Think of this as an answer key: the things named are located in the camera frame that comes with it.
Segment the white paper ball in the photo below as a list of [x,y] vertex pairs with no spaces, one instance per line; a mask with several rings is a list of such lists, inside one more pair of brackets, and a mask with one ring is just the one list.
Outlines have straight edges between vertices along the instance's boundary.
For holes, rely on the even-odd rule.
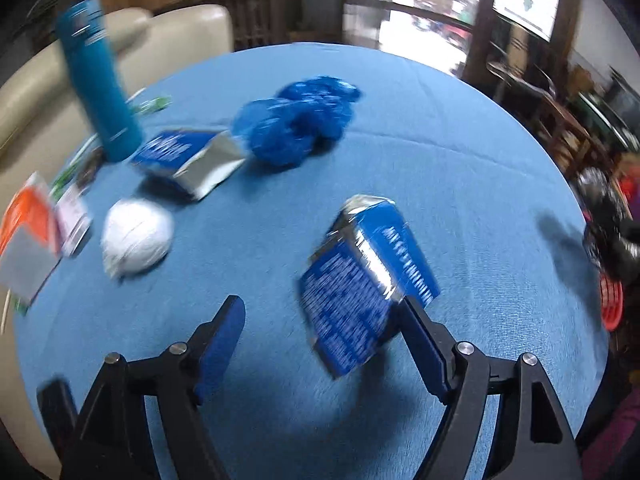
[[152,268],[168,254],[174,231],[171,214],[156,203],[119,200],[108,211],[101,236],[105,273],[121,278]]

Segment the black plastic bag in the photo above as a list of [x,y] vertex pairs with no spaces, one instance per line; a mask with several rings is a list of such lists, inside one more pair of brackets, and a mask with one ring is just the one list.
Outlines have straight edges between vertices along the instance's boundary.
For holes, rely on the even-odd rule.
[[612,280],[631,284],[639,277],[639,222],[600,169],[582,170],[573,191],[586,215],[582,244],[587,255]]

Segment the blue toothpaste box piece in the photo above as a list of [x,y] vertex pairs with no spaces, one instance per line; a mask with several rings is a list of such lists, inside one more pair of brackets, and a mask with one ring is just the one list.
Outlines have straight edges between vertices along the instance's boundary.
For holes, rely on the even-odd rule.
[[354,195],[298,281],[312,346],[335,378],[367,363],[398,333],[405,297],[428,307],[439,284],[395,202]]

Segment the blue plastic bag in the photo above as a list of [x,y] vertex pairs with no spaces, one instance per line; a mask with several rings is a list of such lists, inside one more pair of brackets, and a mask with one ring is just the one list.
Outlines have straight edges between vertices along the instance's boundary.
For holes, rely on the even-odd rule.
[[314,151],[343,139],[361,98],[358,87],[340,78],[295,81],[272,98],[244,105],[231,132],[261,164],[297,167]]

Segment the red plastic mesh basket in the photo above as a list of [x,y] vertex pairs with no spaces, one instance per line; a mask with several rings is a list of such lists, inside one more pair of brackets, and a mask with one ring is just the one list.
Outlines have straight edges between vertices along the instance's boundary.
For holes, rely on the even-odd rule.
[[601,320],[608,332],[614,332],[620,326],[624,312],[624,288],[620,281],[612,280],[604,272],[599,281]]

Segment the orange white small box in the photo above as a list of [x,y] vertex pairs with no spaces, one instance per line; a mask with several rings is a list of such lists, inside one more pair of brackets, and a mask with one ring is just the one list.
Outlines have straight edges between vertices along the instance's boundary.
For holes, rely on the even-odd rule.
[[31,304],[60,259],[49,187],[34,172],[14,194],[1,221],[1,284]]

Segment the small blue silver box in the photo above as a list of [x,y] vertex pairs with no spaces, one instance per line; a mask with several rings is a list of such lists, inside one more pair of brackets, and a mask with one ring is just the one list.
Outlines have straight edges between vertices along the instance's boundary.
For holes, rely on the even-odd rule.
[[198,202],[245,162],[229,130],[165,130],[131,157],[132,166]]

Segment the blue tablecloth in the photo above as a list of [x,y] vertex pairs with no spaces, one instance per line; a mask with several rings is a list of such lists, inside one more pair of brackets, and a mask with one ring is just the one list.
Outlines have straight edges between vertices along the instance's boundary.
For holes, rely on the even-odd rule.
[[[488,356],[541,360],[573,429],[600,385],[608,335],[584,218],[532,136],[484,94],[380,51],[285,44],[213,58],[146,88],[171,104],[149,134],[224,128],[246,103],[329,75],[362,99],[343,139],[300,166],[247,162],[204,200],[154,188],[127,164],[102,168],[86,203],[90,240],[14,321],[28,394],[61,375],[82,400],[104,356],[156,356],[241,297],[246,324],[202,416],[235,479],[409,479],[442,417],[401,338],[333,379],[312,351],[297,281],[344,201],[384,196],[404,215],[440,295],[431,318]],[[165,258],[110,278],[111,206],[143,198],[175,231]]]

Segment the cream leather chair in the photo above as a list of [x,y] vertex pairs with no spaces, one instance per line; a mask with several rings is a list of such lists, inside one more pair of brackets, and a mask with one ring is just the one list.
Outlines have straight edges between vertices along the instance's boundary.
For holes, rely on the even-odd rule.
[[[122,90],[131,96],[146,86],[134,60],[150,39],[153,14],[141,8],[104,16]],[[68,78],[61,43],[52,42],[1,87],[1,203],[34,172],[49,180],[86,136],[91,122]]]

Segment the green candy wrapper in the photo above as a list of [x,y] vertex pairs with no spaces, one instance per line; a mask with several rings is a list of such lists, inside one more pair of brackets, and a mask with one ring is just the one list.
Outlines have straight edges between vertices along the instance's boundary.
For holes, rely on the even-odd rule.
[[166,110],[171,104],[171,98],[169,96],[157,96],[156,98],[134,103],[131,100],[128,101],[129,110],[136,116],[146,116]]

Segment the teal thermos bottle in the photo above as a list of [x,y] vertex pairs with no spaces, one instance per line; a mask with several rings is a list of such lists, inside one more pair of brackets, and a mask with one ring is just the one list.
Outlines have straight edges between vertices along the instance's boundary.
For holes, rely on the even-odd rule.
[[116,72],[99,0],[82,0],[56,22],[68,76],[108,162],[137,151],[142,131],[131,113]]

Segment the wooden crib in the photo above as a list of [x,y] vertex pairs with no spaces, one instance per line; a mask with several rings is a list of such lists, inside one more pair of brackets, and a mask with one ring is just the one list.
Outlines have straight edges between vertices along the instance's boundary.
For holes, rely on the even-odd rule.
[[303,0],[180,0],[162,6],[154,14],[202,4],[228,10],[235,51],[287,44],[290,33],[297,32],[303,21]]

